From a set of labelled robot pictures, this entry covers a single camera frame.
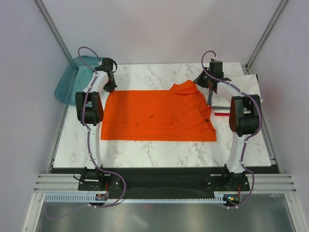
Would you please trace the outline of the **orange t shirt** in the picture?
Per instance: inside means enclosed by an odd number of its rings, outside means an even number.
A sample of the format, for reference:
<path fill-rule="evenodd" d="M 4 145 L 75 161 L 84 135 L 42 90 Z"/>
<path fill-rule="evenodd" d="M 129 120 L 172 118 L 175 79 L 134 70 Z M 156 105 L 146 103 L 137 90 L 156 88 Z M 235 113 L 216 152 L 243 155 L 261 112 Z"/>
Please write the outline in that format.
<path fill-rule="evenodd" d="M 211 109 L 196 84 L 169 90 L 118 90 L 107 98 L 102 140 L 215 142 Z"/>

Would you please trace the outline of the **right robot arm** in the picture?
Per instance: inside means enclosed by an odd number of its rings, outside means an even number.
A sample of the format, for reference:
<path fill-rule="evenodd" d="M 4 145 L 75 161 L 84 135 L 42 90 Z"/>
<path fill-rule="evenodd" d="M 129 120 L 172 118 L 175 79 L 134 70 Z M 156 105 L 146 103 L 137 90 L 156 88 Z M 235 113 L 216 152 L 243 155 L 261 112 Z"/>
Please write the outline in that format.
<path fill-rule="evenodd" d="M 223 63 L 212 58 L 209 67 L 194 80 L 200 87 L 208 88 L 230 103 L 229 127 L 233 132 L 232 147 L 221 177 L 215 184 L 226 190 L 241 189 L 249 191 L 245 167 L 246 147 L 250 138 L 259 133 L 262 127 L 261 99 L 259 95 L 249 95 L 236 87 L 229 78 L 224 77 Z"/>

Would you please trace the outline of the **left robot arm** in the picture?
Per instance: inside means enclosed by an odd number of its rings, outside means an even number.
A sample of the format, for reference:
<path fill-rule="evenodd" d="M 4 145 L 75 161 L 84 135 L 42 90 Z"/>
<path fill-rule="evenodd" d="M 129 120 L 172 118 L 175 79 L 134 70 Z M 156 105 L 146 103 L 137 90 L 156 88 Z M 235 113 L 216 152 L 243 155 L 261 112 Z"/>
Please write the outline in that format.
<path fill-rule="evenodd" d="M 86 157 L 84 169 L 77 171 L 79 191 L 103 191 L 106 178 L 99 170 L 102 168 L 100 155 L 100 127 L 104 117 L 100 94 L 102 91 L 111 93 L 117 87 L 113 73 L 117 64 L 111 58 L 103 58 L 93 69 L 93 76 L 84 90 L 75 93 L 77 118 L 83 126 L 85 135 Z"/>

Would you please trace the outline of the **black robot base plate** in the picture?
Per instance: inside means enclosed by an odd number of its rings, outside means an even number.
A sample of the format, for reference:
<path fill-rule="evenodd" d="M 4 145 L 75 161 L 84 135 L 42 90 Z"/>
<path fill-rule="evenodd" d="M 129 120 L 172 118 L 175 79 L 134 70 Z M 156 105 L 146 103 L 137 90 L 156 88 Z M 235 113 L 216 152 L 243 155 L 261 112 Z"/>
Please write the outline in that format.
<path fill-rule="evenodd" d="M 73 175 L 79 180 L 77 169 Z M 127 197 L 210 197 L 215 192 L 242 192 L 226 190 L 215 184 L 215 178 L 224 171 L 219 168 L 108 168 L 104 173 L 106 188 L 112 198 Z"/>

